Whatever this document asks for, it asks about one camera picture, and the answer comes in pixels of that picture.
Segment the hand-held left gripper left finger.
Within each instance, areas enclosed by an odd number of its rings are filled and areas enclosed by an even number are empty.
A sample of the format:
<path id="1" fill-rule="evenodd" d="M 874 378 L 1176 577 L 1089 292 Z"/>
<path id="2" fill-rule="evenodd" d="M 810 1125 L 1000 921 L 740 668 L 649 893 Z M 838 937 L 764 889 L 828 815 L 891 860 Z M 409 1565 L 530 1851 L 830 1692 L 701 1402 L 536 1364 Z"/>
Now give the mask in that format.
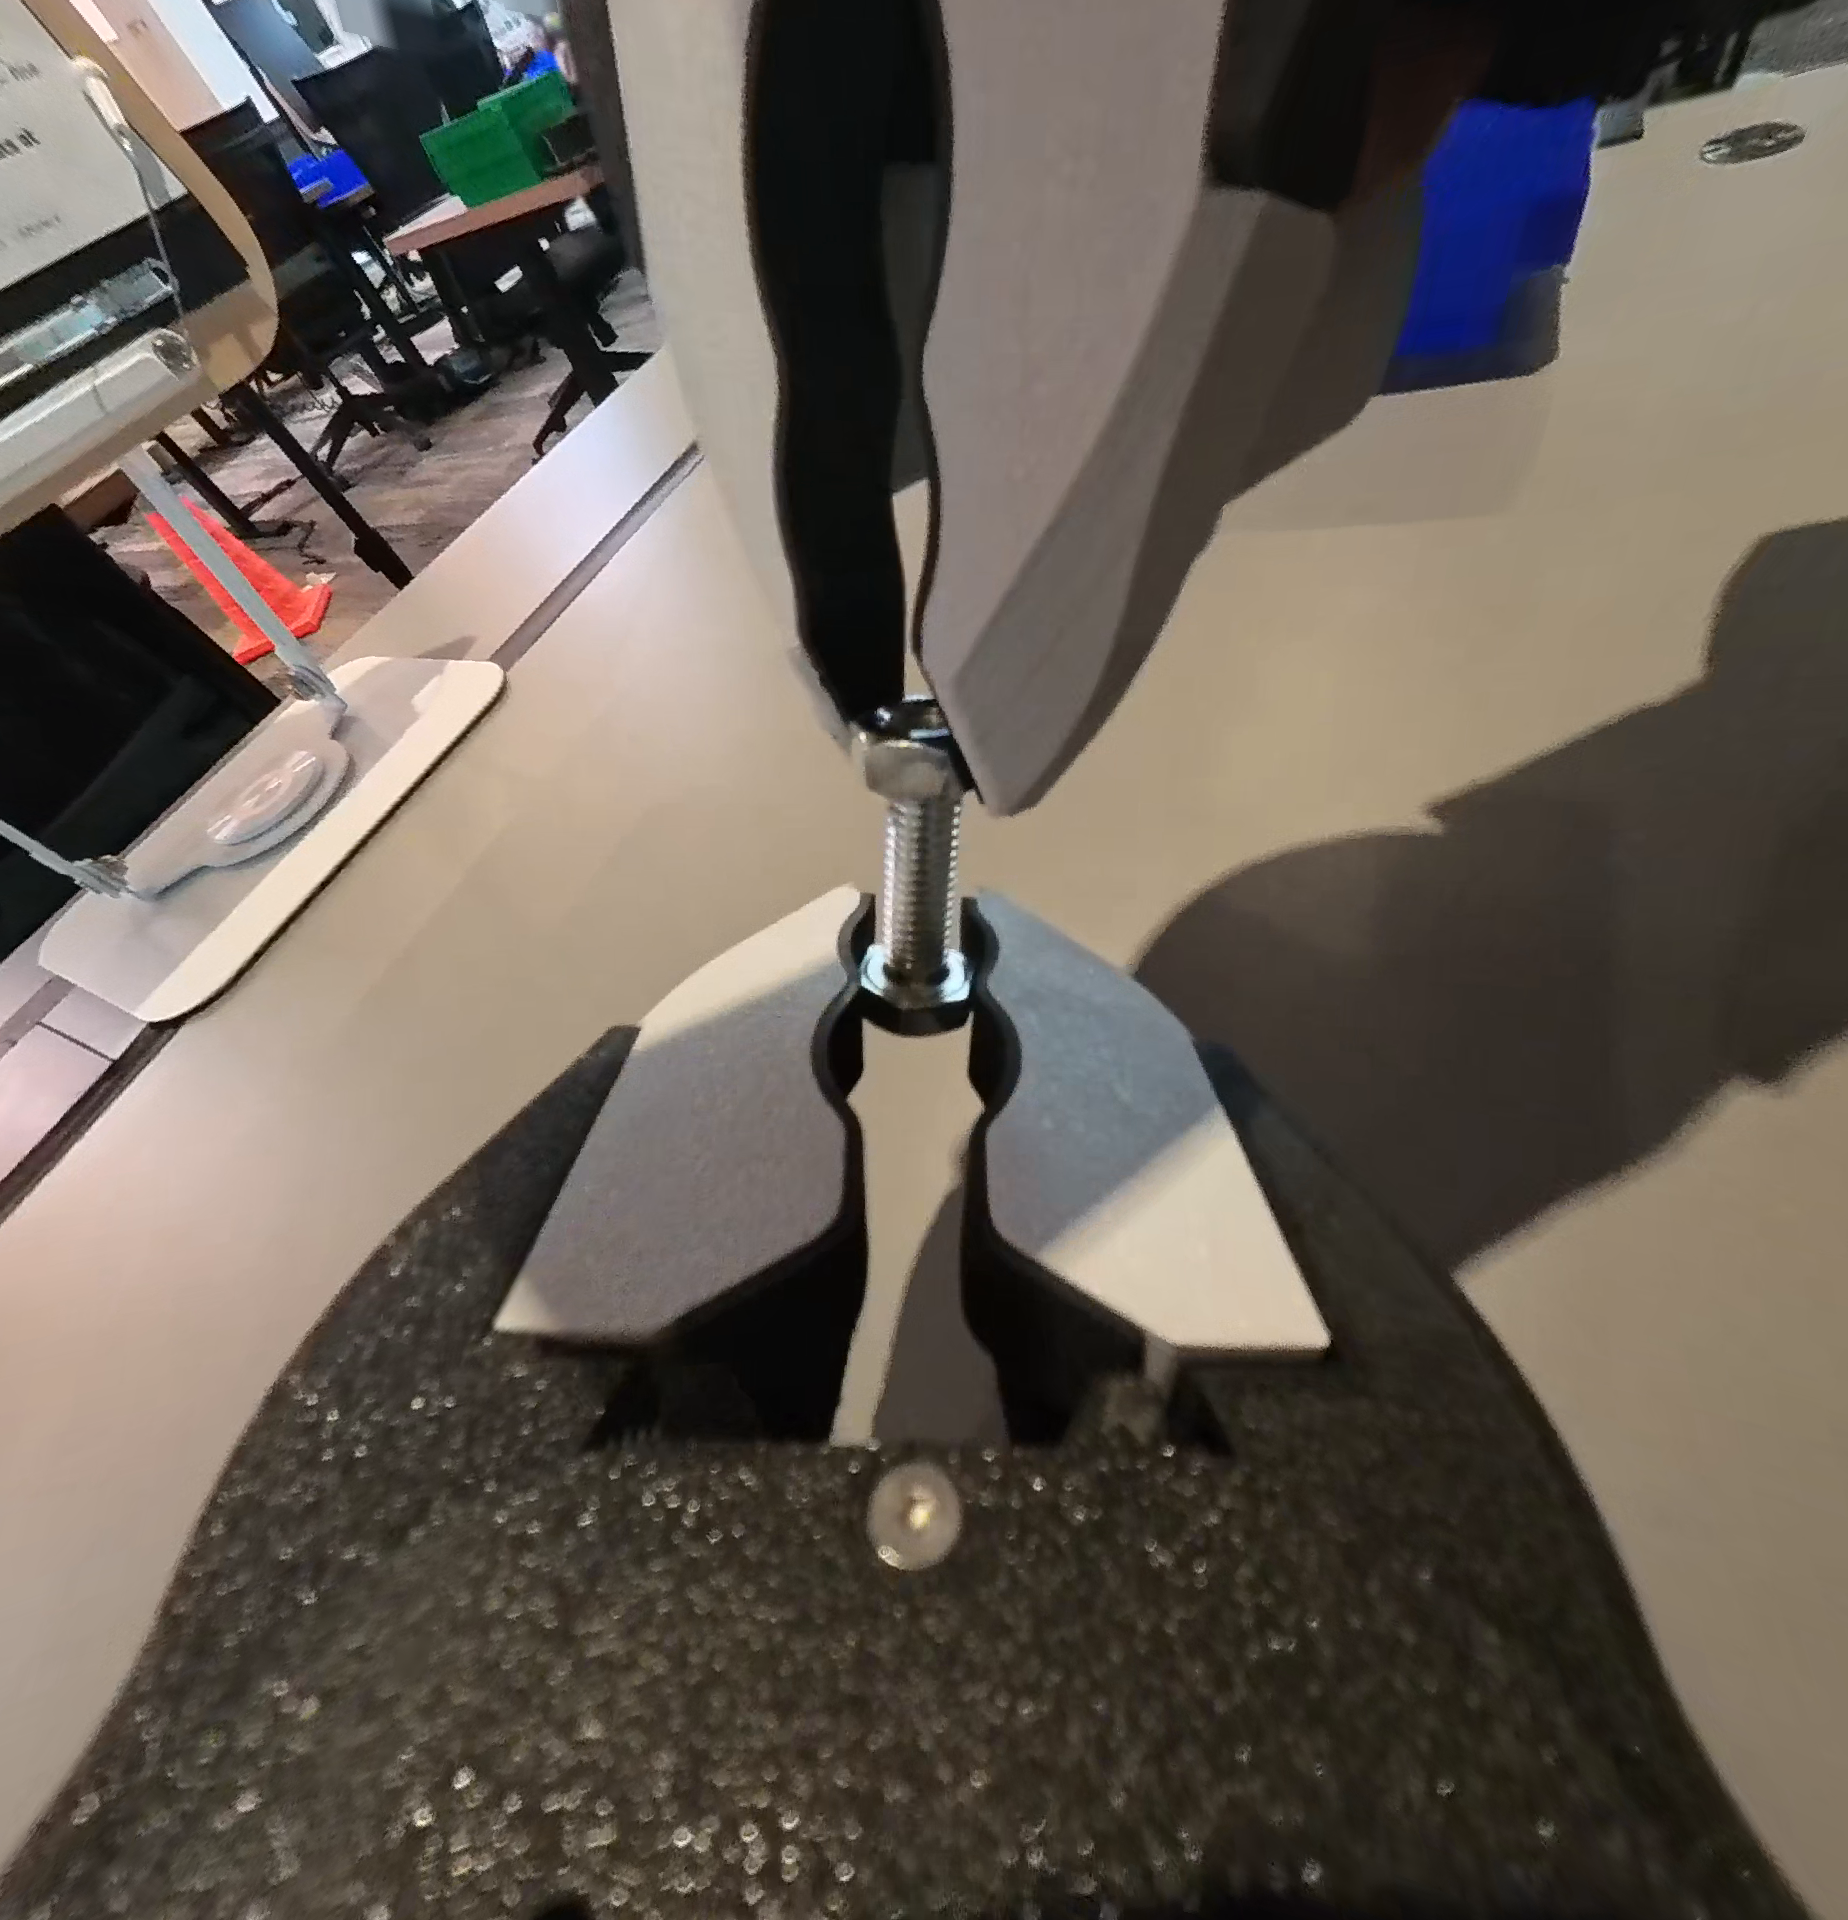
<path id="1" fill-rule="evenodd" d="M 848 1221 L 867 910 L 835 888 L 646 1013 L 493 1331 L 661 1340 Z"/>

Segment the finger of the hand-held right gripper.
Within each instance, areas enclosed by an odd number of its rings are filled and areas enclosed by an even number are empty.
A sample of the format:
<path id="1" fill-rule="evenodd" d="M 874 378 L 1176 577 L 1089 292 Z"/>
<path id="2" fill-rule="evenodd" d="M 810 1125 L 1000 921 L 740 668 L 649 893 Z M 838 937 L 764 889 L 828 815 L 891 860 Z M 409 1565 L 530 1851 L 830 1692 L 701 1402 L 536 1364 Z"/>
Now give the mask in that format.
<path id="1" fill-rule="evenodd" d="M 1328 285 L 1335 224 L 1210 168 L 1227 4 L 944 4 L 923 673 L 1037 807 L 1152 653 Z"/>
<path id="2" fill-rule="evenodd" d="M 646 277 L 826 733 L 907 690 L 895 496 L 944 213 L 934 4 L 610 4 Z"/>

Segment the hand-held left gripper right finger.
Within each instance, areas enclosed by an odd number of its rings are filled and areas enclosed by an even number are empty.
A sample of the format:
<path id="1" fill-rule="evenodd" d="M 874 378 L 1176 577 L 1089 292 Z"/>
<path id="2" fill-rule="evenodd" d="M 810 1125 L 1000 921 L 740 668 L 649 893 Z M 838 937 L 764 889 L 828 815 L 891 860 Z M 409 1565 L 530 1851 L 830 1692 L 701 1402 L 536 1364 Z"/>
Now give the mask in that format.
<path id="1" fill-rule="evenodd" d="M 1324 1357 L 1332 1336 L 1193 1033 L 1133 974 L 1002 893 L 981 1006 L 984 1218 L 1150 1361 Z"/>

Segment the blue plastic bin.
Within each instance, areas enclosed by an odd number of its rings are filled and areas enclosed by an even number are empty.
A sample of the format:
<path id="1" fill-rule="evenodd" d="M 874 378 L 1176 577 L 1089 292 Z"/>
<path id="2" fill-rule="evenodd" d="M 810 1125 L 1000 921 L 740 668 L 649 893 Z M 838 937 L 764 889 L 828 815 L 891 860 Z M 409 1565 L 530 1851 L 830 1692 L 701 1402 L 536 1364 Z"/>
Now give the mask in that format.
<path id="1" fill-rule="evenodd" d="M 1413 300 L 1386 394 L 1526 378 L 1556 358 L 1596 121 L 1594 100 L 1455 112 L 1423 173 Z"/>

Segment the silver hex bolt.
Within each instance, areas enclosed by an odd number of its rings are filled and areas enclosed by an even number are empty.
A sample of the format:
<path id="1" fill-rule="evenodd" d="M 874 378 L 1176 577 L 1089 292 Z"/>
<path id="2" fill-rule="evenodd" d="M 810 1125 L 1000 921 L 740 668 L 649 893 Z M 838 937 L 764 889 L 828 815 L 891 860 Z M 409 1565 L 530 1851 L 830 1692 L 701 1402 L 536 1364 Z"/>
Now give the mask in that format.
<path id="1" fill-rule="evenodd" d="M 991 959 L 961 888 L 962 800 L 888 801 L 871 938 L 856 961 L 864 1021 L 912 1040 L 957 1033 Z"/>

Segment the silver hex nut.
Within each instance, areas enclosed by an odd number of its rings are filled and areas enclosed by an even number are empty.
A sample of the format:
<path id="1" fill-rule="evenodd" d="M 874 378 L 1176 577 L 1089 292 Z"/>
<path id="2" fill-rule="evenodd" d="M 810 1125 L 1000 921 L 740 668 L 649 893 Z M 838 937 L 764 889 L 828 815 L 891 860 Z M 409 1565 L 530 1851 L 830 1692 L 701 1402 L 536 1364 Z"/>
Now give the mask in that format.
<path id="1" fill-rule="evenodd" d="M 929 694 L 874 708 L 852 732 L 867 788 L 885 803 L 961 801 L 970 769 L 944 708 Z"/>

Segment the black office chair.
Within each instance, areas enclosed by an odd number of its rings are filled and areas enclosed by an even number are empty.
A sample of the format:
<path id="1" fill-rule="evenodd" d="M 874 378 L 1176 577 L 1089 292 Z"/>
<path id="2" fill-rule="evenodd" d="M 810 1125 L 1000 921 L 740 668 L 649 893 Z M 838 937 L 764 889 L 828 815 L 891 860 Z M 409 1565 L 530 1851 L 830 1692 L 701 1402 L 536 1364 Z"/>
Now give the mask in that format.
<path id="1" fill-rule="evenodd" d="M 579 404 L 599 407 L 613 397 L 621 376 L 639 372 L 649 352 L 626 350 L 603 314 L 603 298 L 628 267 L 625 242 L 613 230 L 584 227 L 563 233 L 527 260 L 527 278 L 555 346 L 567 356 L 567 376 L 530 441 L 543 458 L 563 438 Z"/>

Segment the wooden desk with black legs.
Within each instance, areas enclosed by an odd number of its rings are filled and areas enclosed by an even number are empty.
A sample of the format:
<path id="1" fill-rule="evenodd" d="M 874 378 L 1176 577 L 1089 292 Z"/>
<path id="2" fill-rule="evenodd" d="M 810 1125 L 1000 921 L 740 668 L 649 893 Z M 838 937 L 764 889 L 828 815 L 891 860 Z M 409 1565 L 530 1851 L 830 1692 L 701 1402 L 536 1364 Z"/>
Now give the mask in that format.
<path id="1" fill-rule="evenodd" d="M 506 244 L 533 290 L 527 260 L 548 242 L 548 224 L 555 213 L 584 202 L 600 186 L 603 173 L 593 163 L 478 208 L 465 208 L 459 199 L 451 197 L 388 231 L 386 251 L 395 257 L 422 255 L 468 238 L 498 233 L 506 238 Z"/>

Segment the green plastic bins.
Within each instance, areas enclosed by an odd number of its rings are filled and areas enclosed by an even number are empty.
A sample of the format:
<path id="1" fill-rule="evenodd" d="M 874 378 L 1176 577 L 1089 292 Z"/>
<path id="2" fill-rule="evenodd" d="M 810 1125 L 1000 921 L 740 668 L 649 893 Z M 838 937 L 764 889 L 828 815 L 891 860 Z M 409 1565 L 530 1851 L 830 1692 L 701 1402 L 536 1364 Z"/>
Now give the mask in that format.
<path id="1" fill-rule="evenodd" d="M 421 134 L 418 143 L 447 194 L 478 208 L 567 172 L 552 134 L 575 112 L 567 77 L 552 67 Z"/>

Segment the white base board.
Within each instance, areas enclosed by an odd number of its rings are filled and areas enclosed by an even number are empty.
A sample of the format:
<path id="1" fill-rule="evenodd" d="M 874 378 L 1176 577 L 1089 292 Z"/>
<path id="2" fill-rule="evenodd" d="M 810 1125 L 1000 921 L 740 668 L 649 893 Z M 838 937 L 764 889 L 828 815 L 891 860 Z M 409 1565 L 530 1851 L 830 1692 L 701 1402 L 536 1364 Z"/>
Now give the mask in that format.
<path id="1" fill-rule="evenodd" d="M 263 718 L 82 893 L 39 962 L 144 1025 L 216 1001 L 506 689 L 493 660 L 360 658 Z"/>

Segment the orange traffic cone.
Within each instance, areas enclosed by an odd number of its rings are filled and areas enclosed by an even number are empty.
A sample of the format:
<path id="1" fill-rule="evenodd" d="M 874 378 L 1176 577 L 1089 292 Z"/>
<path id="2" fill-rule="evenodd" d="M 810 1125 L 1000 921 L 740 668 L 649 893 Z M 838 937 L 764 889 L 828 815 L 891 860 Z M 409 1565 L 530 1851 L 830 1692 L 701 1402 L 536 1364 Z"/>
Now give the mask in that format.
<path id="1" fill-rule="evenodd" d="M 211 511 L 188 511 L 188 515 L 192 524 L 222 554 L 222 563 L 203 559 L 192 547 L 186 532 L 171 526 L 165 515 L 147 511 L 144 518 L 216 612 L 231 622 L 236 633 L 231 657 L 241 667 L 273 658 L 277 635 L 308 642 L 321 633 L 332 602 L 330 577 L 308 577 L 296 583 Z"/>

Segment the sign board on stand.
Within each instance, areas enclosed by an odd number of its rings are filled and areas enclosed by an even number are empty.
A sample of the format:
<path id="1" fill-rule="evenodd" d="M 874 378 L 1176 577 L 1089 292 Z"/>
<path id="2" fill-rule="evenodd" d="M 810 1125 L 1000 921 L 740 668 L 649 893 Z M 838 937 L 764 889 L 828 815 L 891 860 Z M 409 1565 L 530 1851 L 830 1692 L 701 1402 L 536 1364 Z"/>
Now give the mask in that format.
<path id="1" fill-rule="evenodd" d="M 252 221 L 72 4 L 0 4 L 0 912 L 131 844 L 271 700 L 66 499 L 282 332 Z"/>

